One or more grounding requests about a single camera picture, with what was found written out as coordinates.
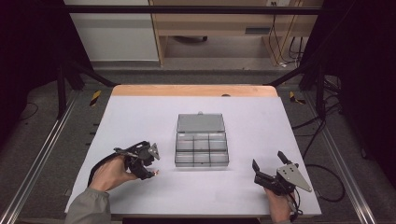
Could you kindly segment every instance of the gray sleeve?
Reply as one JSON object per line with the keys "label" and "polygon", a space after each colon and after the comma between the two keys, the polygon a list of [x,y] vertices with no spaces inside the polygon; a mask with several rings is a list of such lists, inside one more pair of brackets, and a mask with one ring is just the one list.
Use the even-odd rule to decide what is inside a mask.
{"label": "gray sleeve", "polygon": [[86,188],[70,204],[64,223],[109,224],[110,222],[111,214],[108,193]]}
{"label": "gray sleeve", "polygon": [[[266,220],[266,221],[267,222],[265,222],[264,219],[260,219],[261,223],[268,223],[268,220]],[[292,223],[290,222],[290,220],[286,220],[286,221],[281,221],[281,222],[274,222],[274,224],[292,224]]]}

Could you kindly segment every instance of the aluminum rail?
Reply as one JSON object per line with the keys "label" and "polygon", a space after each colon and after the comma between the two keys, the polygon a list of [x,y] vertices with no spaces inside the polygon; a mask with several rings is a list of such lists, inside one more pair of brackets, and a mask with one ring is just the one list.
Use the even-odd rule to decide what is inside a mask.
{"label": "aluminum rail", "polygon": [[160,13],[160,14],[270,14],[320,15],[341,13],[342,10],[323,7],[222,7],[222,6],[83,6],[41,5],[41,9],[67,13]]}
{"label": "aluminum rail", "polygon": [[64,125],[66,124],[70,116],[70,113],[75,105],[75,101],[77,100],[78,95],[78,91],[72,91],[64,115],[60,119],[57,119],[55,121],[55,124],[53,125],[52,130],[47,137],[47,140],[45,141],[40,152],[35,158],[32,167],[24,178],[20,188],[12,199],[12,202],[8,205],[6,211],[0,217],[1,224],[12,224],[15,223],[15,221],[17,220],[19,213],[21,212],[30,192],[32,191],[35,182],[40,176],[40,173],[48,157],[50,156],[50,153],[54,148],[56,141],[58,140],[58,137],[61,134],[62,129],[64,128]]}
{"label": "aluminum rail", "polygon": [[[304,98],[307,100],[311,111],[313,112],[314,116],[317,115],[314,100],[312,96],[308,93],[304,93]],[[359,220],[363,224],[375,224],[376,220],[373,215],[373,212],[370,209],[370,206],[364,199],[364,196],[361,192],[361,188],[359,187],[358,183],[353,177],[353,174],[349,170],[346,161],[342,157],[340,150],[338,149],[337,145],[335,144],[334,140],[332,139],[332,135],[327,127],[323,129],[323,141],[329,150],[330,157],[332,158],[332,162],[337,169],[341,180],[343,181],[346,192],[349,196],[350,201],[355,208],[356,214],[359,217]]]}

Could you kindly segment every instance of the black cable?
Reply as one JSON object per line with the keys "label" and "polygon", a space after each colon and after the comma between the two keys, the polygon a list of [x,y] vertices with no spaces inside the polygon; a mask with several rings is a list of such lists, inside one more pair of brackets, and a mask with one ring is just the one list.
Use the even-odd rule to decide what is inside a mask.
{"label": "black cable", "polygon": [[335,92],[335,93],[339,93],[341,91],[340,88],[335,86],[333,83],[331,83],[326,78],[323,81],[323,86],[324,86],[324,89],[327,91],[331,91],[331,92]]}
{"label": "black cable", "polygon": [[320,168],[320,169],[323,169],[323,170],[329,172],[330,174],[332,174],[335,178],[337,178],[337,180],[338,180],[338,181],[340,182],[340,184],[341,184],[341,188],[343,189],[343,191],[342,191],[340,197],[338,197],[338,198],[336,198],[336,199],[329,199],[329,198],[326,198],[326,197],[323,197],[323,196],[320,195],[320,196],[319,196],[320,199],[323,199],[323,200],[325,200],[325,201],[327,201],[327,202],[330,202],[330,203],[339,203],[339,202],[341,202],[341,201],[344,199],[344,197],[345,197],[345,195],[346,195],[346,188],[345,188],[344,183],[343,183],[343,181],[341,180],[341,178],[340,178],[335,172],[333,172],[332,170],[330,170],[330,169],[327,168],[327,167],[324,167],[324,166],[321,166],[321,165],[316,165],[316,164],[306,164],[305,167],[318,167],[318,168]]}
{"label": "black cable", "polygon": [[341,89],[341,87],[340,87],[340,77],[337,77],[337,87]]}
{"label": "black cable", "polygon": [[274,59],[275,59],[276,64],[279,64],[279,62],[277,61],[277,58],[275,56],[274,50],[272,49],[272,46],[271,46],[271,33],[275,29],[275,26],[274,26],[274,24],[275,24],[275,16],[276,15],[274,15],[274,21],[273,21],[273,25],[272,25],[271,30],[270,30],[270,34],[268,35],[268,45],[269,45],[270,50],[272,51],[272,53],[274,55]]}
{"label": "black cable", "polygon": [[[293,37],[293,39],[291,40],[291,42],[290,42],[290,46],[289,46],[289,57],[291,57],[292,59],[301,59],[301,57],[300,57],[300,54],[304,54],[304,52],[303,51],[301,51],[301,48],[303,47],[303,41],[304,41],[304,39],[301,37],[301,39],[300,39],[300,47],[299,47],[299,51],[293,51],[293,50],[291,50],[291,47],[293,46],[293,44],[294,44],[294,39],[295,39],[296,37],[294,36]],[[291,53],[293,53],[293,54],[298,54],[298,56],[297,56],[297,58],[296,57],[294,57],[294,56],[292,56],[291,55]]]}
{"label": "black cable", "polygon": [[314,136],[312,133],[311,134],[295,134],[294,137],[310,137]]}
{"label": "black cable", "polygon": [[299,202],[297,203],[296,200],[294,199],[294,197],[291,195],[291,193],[289,193],[286,190],[286,188],[280,182],[277,182],[277,183],[282,188],[282,191],[283,191],[282,193],[284,195],[288,195],[291,198],[291,201],[292,201],[292,203],[294,205],[294,208],[295,208],[296,212],[294,212],[293,215],[290,216],[290,221],[293,222],[298,217],[298,215],[300,213],[301,214],[303,213],[303,211],[300,210],[300,201],[301,201],[301,199],[299,198]]}
{"label": "black cable", "polygon": [[285,60],[285,59],[283,58],[283,56],[282,56],[282,52],[280,51],[279,41],[277,40],[277,35],[276,35],[275,20],[276,20],[276,15],[274,15],[274,20],[273,20],[273,25],[272,25],[271,31],[274,31],[275,40],[276,40],[276,44],[277,44],[277,49],[279,50],[279,56],[280,56],[280,58],[281,58],[285,63],[293,63],[293,62],[291,62],[291,61]]}
{"label": "black cable", "polygon": [[319,127],[317,128],[317,130],[314,133],[314,136],[312,136],[311,141],[309,141],[308,146],[305,149],[305,152],[303,154],[303,160],[305,159],[306,153],[308,152],[309,148],[311,147],[312,143],[314,142],[315,138],[318,136],[318,133],[321,131],[321,127],[322,125],[324,125],[326,123],[326,119],[324,119],[320,124]]}
{"label": "black cable", "polygon": [[321,41],[317,49],[310,55],[308,60],[302,66],[299,66],[298,68],[288,72],[285,76],[280,77],[270,83],[264,83],[262,84],[263,86],[273,86],[277,87],[280,84],[284,83],[285,81],[296,77],[297,75],[300,75],[301,73],[305,73],[307,69],[312,69],[317,67],[318,64],[320,64],[323,61],[322,55],[328,50],[329,43],[332,41],[332,38],[335,36],[336,32],[338,31],[338,27],[342,24],[342,22],[345,20],[347,15],[349,14],[349,11],[353,8],[357,0],[354,0],[353,3],[349,6],[349,9],[346,11],[346,13],[343,15],[340,21],[334,25],[334,27],[331,29],[331,31],[325,36],[325,38]]}
{"label": "black cable", "polygon": [[[331,95],[331,96],[327,97],[324,101],[326,102],[327,100],[329,100],[329,99],[332,98],[332,97],[336,97],[336,95]],[[326,108],[326,114],[327,114],[327,115],[330,115],[330,114],[328,114],[329,111],[331,111],[331,110],[332,110],[334,107],[336,107],[337,105],[340,105],[340,103],[336,103],[336,104],[331,105],[331,106],[329,106],[328,108]],[[320,116],[316,116],[316,117],[310,119],[309,121],[306,121],[306,122],[304,122],[304,123],[302,123],[302,124],[299,124],[299,125],[297,125],[297,126],[293,126],[293,127],[291,127],[291,128],[292,128],[293,130],[297,130],[297,129],[302,128],[302,127],[304,127],[304,126],[306,126],[306,125],[308,125],[308,124],[313,123],[315,120],[317,120],[317,119],[319,119],[319,118],[320,118]]]}
{"label": "black cable", "polygon": [[[298,204],[297,205],[300,208],[300,203],[301,203],[300,192],[297,189],[294,189],[294,190],[297,193],[297,196],[298,196]],[[298,209],[297,212],[298,212],[299,215],[303,215],[304,214],[304,212],[301,209]]]}
{"label": "black cable", "polygon": [[29,119],[29,118],[31,118],[33,115],[35,115],[35,113],[37,113],[37,110],[38,110],[38,105],[37,105],[37,104],[34,104],[34,103],[27,103],[27,104],[28,104],[28,105],[34,105],[34,106],[35,106],[35,112],[33,112],[33,114],[29,115],[29,116],[26,117],[26,118],[19,119],[19,121]]}

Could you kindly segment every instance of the white table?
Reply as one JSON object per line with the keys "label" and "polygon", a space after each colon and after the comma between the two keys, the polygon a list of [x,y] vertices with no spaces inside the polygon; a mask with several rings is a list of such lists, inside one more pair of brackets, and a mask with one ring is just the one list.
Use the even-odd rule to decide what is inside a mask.
{"label": "white table", "polygon": [[[220,97],[220,93],[232,97]],[[176,168],[178,114],[221,113],[230,163],[224,168]],[[123,217],[263,217],[269,214],[266,195],[254,181],[252,160],[268,175],[283,165],[283,151],[304,167],[285,109],[275,89],[252,86],[118,86],[80,169],[66,207],[87,187],[91,168],[114,147],[140,141],[157,143],[161,159],[149,169],[160,174],[127,182],[111,190],[111,212]],[[320,215],[314,192],[299,190],[301,209]]]}

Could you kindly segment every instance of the hand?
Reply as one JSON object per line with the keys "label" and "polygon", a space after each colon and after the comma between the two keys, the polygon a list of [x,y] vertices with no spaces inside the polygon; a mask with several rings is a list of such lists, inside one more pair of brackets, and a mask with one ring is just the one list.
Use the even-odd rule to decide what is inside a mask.
{"label": "hand", "polygon": [[277,196],[271,190],[264,188],[270,204],[271,219],[274,223],[286,221],[290,218],[291,208],[286,196]]}
{"label": "hand", "polygon": [[99,167],[93,176],[90,188],[108,191],[129,180],[136,180],[135,175],[125,171],[124,160],[124,156],[117,156]]}

